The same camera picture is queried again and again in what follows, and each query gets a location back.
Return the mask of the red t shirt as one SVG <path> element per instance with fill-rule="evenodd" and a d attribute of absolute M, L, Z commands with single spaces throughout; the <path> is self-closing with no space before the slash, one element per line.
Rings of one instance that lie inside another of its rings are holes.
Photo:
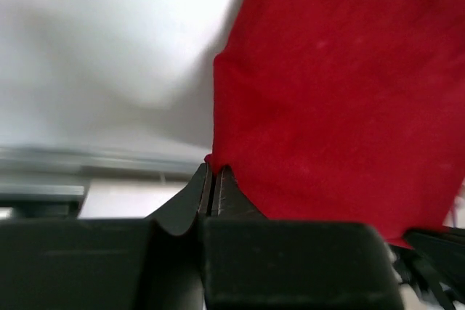
<path fill-rule="evenodd" d="M 441 229 L 464 180 L 464 0 L 243 0 L 208 161 L 269 219 Z"/>

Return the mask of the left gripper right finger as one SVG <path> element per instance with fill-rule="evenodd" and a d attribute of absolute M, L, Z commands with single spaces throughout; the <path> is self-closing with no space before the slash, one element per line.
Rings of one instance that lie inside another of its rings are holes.
<path fill-rule="evenodd" d="M 214 179 L 211 216 L 223 219 L 265 219 L 258 208 L 241 192 L 230 167 L 224 167 Z"/>

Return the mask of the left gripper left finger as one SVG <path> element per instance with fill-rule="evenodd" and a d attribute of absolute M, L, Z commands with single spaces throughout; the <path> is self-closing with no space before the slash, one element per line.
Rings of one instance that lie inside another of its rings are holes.
<path fill-rule="evenodd" d="M 195 221 L 201 205 L 204 184 L 210 177 L 209 166 L 199 165 L 189 182 L 171 199 L 166 201 L 145 219 L 155 222 L 171 236 L 186 234 Z"/>

